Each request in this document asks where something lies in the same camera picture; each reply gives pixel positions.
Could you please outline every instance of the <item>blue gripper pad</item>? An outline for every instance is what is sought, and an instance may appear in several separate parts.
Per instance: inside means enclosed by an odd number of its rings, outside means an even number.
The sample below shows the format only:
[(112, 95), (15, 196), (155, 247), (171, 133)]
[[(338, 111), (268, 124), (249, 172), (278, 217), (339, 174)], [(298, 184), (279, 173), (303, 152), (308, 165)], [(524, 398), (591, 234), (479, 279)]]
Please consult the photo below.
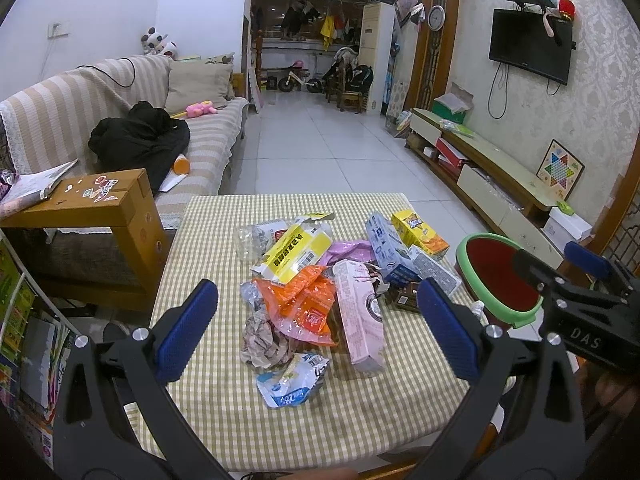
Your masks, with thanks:
[(606, 259), (576, 242), (564, 246), (564, 257), (596, 280), (606, 280), (610, 275), (611, 264)]
[[(209, 280), (201, 280), (182, 306), (175, 309), (178, 310), (179, 316), (156, 349), (156, 380), (158, 383), (167, 384), (180, 379), (217, 309), (218, 288), (216, 284)], [(162, 325), (163, 318), (172, 310), (174, 309), (169, 309), (162, 316), (154, 329)]]
[(476, 327), (482, 330), (478, 318), (466, 306), (452, 304), (432, 278), (420, 283), (417, 302), (453, 373), (459, 379), (474, 383), (480, 374), (479, 339), (478, 335), (472, 337), (465, 327), (472, 332)]

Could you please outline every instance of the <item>green rim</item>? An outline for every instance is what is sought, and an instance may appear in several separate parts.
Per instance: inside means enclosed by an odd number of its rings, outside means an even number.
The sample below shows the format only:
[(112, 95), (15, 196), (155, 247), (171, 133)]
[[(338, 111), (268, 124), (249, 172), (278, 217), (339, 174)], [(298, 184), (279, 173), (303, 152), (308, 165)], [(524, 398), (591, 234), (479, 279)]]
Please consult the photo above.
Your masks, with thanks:
[(491, 291), (484, 286), (484, 283), (480, 278), (478, 278), (478, 275), (469, 261), (469, 256), (466, 253), (466, 244), (469, 240), (474, 240), (475, 238), (490, 238), (492, 240), (498, 240), (515, 249), (521, 249), (521, 247), (513, 240), (509, 240), (504, 236), (493, 233), (476, 233), (469, 235), (460, 242), (456, 249), (456, 260), (458, 261), (458, 265), (460, 266), (462, 273), (465, 275), (466, 282), (469, 284), (478, 299), (484, 303), (484, 306), (487, 307), (489, 312), (491, 312), (495, 317), (500, 321), (513, 325), (514, 328), (520, 328), (521, 326), (532, 323), (536, 319), (536, 312), (542, 305), (542, 297), (538, 299), (535, 307), (531, 310), (527, 310), (526, 312), (513, 310), (496, 299)]

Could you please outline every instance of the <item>blue and white snack wrapper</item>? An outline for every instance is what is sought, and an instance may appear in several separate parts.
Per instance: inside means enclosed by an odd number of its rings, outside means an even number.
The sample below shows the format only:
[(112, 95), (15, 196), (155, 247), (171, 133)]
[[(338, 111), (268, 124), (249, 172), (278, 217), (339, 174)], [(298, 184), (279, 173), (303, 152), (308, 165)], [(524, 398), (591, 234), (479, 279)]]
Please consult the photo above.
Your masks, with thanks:
[(329, 359), (320, 354), (297, 353), (289, 366), (279, 372), (260, 374), (255, 379), (258, 391), (270, 408), (298, 406), (305, 402), (324, 378)]

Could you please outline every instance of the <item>beige cushion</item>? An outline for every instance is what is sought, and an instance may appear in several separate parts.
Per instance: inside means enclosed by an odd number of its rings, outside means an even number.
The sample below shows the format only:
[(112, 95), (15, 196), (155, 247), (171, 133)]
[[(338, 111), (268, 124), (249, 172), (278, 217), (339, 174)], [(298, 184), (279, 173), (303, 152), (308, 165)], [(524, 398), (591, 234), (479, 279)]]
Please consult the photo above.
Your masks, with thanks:
[(203, 101), (213, 102), (215, 108), (225, 107), (233, 71), (233, 65), (172, 61), (164, 109), (171, 115), (178, 114)]

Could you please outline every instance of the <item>open book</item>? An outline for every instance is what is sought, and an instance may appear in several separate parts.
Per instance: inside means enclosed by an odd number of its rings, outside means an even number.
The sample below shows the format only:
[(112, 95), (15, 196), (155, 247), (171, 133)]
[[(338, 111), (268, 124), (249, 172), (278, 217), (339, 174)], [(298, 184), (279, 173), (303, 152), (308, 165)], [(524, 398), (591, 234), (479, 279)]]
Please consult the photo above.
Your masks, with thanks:
[(49, 198), (62, 176), (74, 166), (78, 160), (60, 164), (50, 170), (28, 175), (20, 175), (11, 186), (9, 192), (0, 201), (0, 219)]

